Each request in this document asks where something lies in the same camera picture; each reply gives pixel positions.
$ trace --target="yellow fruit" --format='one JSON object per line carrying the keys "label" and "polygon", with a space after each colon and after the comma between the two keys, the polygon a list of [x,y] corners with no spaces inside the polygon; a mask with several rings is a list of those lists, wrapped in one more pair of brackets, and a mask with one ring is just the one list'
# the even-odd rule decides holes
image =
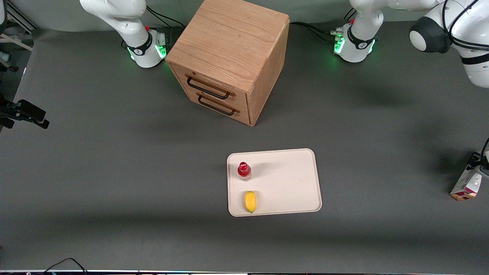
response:
{"label": "yellow fruit", "polygon": [[246,210],[248,212],[253,213],[256,210],[256,196],[255,192],[248,191],[244,195],[244,205],[246,206]]}

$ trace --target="bottle cap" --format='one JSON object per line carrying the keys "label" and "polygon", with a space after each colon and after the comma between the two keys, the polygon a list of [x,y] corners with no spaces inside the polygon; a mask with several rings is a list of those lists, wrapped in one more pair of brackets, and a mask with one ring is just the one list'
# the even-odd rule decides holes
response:
{"label": "bottle cap", "polygon": [[248,169],[248,164],[246,162],[241,162],[240,163],[240,170],[246,170]]}

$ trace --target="white tray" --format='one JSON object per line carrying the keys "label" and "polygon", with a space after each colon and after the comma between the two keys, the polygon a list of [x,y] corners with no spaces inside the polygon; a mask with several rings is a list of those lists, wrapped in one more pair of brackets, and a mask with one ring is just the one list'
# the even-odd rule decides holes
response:
{"label": "white tray", "polygon": [[[251,179],[238,175],[242,161]],[[256,210],[245,208],[245,193],[256,194]],[[311,149],[235,153],[227,158],[229,213],[235,217],[315,212],[321,209],[316,159]]]}

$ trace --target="cable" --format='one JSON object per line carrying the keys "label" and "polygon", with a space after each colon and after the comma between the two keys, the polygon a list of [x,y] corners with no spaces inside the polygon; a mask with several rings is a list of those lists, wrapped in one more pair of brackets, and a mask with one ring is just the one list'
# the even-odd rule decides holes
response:
{"label": "cable", "polygon": [[172,45],[172,30],[173,28],[170,28],[170,42],[168,43],[168,47]]}
{"label": "cable", "polygon": [[351,14],[351,15],[348,17],[348,19],[347,19],[346,21],[350,21],[350,18],[351,18],[353,15],[355,15],[355,14],[356,14],[356,11],[355,11],[354,13],[352,13],[352,14]]}
{"label": "cable", "polygon": [[326,32],[326,31],[323,31],[311,24],[308,24],[308,23],[304,23],[304,22],[292,22],[290,23],[292,25],[300,25],[300,26],[304,26],[306,27],[309,31],[311,31],[316,37],[318,37],[319,39],[321,39],[322,41],[325,41],[325,42],[332,42],[334,43],[334,40],[332,39],[325,39],[324,37],[320,36],[318,33],[321,33],[321,34],[329,34],[329,32]]}
{"label": "cable", "polygon": [[18,15],[20,15],[20,17],[22,17],[22,18],[23,18],[23,19],[24,19],[24,20],[25,20],[25,21],[26,21],[26,22],[27,22],[29,25],[31,25],[31,27],[32,27],[33,29],[38,29],[38,27],[37,27],[37,26],[36,26],[36,25],[35,25],[35,24],[34,24],[34,23],[31,21],[31,20],[29,20],[28,18],[26,18],[26,17],[25,17],[25,16],[24,16],[24,15],[23,15],[23,14],[22,14],[20,11],[19,11],[19,9],[18,9],[16,6],[14,6],[12,3],[8,3],[8,2],[7,2],[7,5],[8,5],[8,7],[9,7],[9,8],[11,8],[11,9],[12,9],[14,12],[16,12]]}
{"label": "cable", "polygon": [[147,9],[148,9],[150,12],[154,12],[154,13],[158,14],[159,16],[163,17],[163,18],[166,18],[166,19],[169,19],[169,20],[171,20],[171,21],[177,22],[178,24],[182,25],[182,27],[183,27],[183,28],[185,28],[185,25],[184,25],[182,22],[177,21],[177,20],[175,20],[175,19],[173,19],[173,18],[170,18],[170,17],[168,17],[168,16],[164,16],[164,15],[162,15],[162,14],[160,14],[160,13],[157,13],[157,12],[156,12],[156,11],[154,11],[152,8],[150,8],[149,6],[146,6],[146,8],[147,8]]}
{"label": "cable", "polygon": [[354,8],[351,8],[346,14],[345,14],[345,17],[343,17],[343,19],[346,19],[346,17],[352,12]]}
{"label": "cable", "polygon": [[9,11],[7,11],[7,13],[8,13],[10,16],[12,16],[12,18],[13,18],[13,19],[15,19],[15,21],[16,21],[16,22],[18,22],[18,23],[19,23],[19,25],[21,25],[21,26],[22,26],[24,29],[28,29],[28,30],[29,30],[29,32],[31,32],[31,29],[30,29],[28,26],[26,26],[24,23],[22,23],[22,22],[21,22],[21,21],[20,21],[20,20],[19,20],[17,17],[15,17],[15,15],[13,15],[13,14],[12,14],[11,12],[9,12]]}
{"label": "cable", "polygon": [[319,33],[329,34],[329,32],[324,31],[324,30],[321,30],[321,29],[319,29],[319,28],[317,28],[317,27],[315,27],[315,26],[313,26],[313,25],[311,25],[311,24],[308,24],[308,23],[304,23],[304,22],[292,22],[292,23],[290,23],[290,24],[291,24],[291,25],[300,25],[300,26],[304,26],[304,27],[307,27],[307,28],[309,28],[309,29],[313,29],[313,30],[315,30],[315,31],[317,31],[317,32],[319,32]]}
{"label": "cable", "polygon": [[479,0],[472,1],[472,3],[470,3],[470,5],[468,5],[461,13],[459,13],[459,15],[453,20],[452,25],[450,26],[449,29],[446,27],[446,21],[445,21],[446,4],[448,1],[449,0],[446,0],[443,3],[442,21],[443,21],[443,29],[444,29],[445,33],[448,35],[448,38],[450,39],[450,41],[454,45],[457,45],[457,46],[462,47],[462,48],[482,50],[482,51],[489,50],[489,45],[467,42],[467,41],[455,38],[452,35],[452,30],[453,30],[455,23],[460,19],[460,17],[462,17],[462,15],[464,13],[466,13],[470,8],[472,8],[472,6],[475,5]]}
{"label": "cable", "polygon": [[158,17],[158,15],[156,15],[153,11],[151,11],[150,9],[148,9],[148,11],[156,18],[158,18],[158,20],[160,20],[161,22],[165,23],[165,25],[167,25],[169,28],[171,28],[171,26],[165,22],[165,20],[161,19],[160,17]]}
{"label": "cable", "polygon": [[489,143],[489,138],[486,140],[486,143],[484,144],[484,147],[482,147],[482,151],[481,151],[481,160],[484,159],[484,152],[486,151],[486,147]]}
{"label": "cable", "polygon": [[46,270],[43,272],[43,274],[44,274],[44,273],[46,273],[46,272],[48,272],[48,271],[49,271],[51,268],[53,268],[53,267],[55,267],[55,266],[57,266],[57,265],[61,264],[62,262],[66,261],[66,260],[72,260],[72,261],[74,261],[74,262],[75,262],[75,263],[76,263],[76,264],[77,264],[77,265],[80,267],[80,269],[83,271],[83,274],[87,275],[87,272],[88,272],[88,271],[87,271],[87,270],[86,270],[86,269],[85,269],[85,268],[84,268],[84,267],[83,267],[83,266],[82,266],[82,265],[81,265],[79,262],[77,262],[77,261],[76,261],[75,259],[73,259],[73,258],[66,258],[66,259],[62,260],[61,262],[56,263],[56,264],[54,264],[54,265],[52,265],[52,266],[48,267],[48,268],[47,268],[47,269],[46,269]]}

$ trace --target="wooden drawer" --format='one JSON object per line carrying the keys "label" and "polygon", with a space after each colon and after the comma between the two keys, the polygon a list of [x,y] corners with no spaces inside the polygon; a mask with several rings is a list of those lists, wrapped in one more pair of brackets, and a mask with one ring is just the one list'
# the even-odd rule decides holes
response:
{"label": "wooden drawer", "polygon": [[248,110],[246,94],[244,92],[235,91],[233,87],[223,88],[225,85],[218,83],[218,81],[211,80],[205,75],[198,74],[177,64],[170,64],[170,67],[189,98],[199,93],[220,104],[241,110]]}
{"label": "wooden drawer", "polygon": [[204,0],[166,62],[195,103],[254,126],[284,66],[290,18],[243,0]]}
{"label": "wooden drawer", "polygon": [[201,92],[194,92],[188,94],[188,97],[191,101],[199,105],[202,105],[213,111],[226,115],[239,122],[249,124],[249,115],[248,115],[248,110],[246,109],[241,109],[236,106],[234,107],[227,106],[226,104],[223,104],[221,101],[211,98],[208,95],[203,94]]}

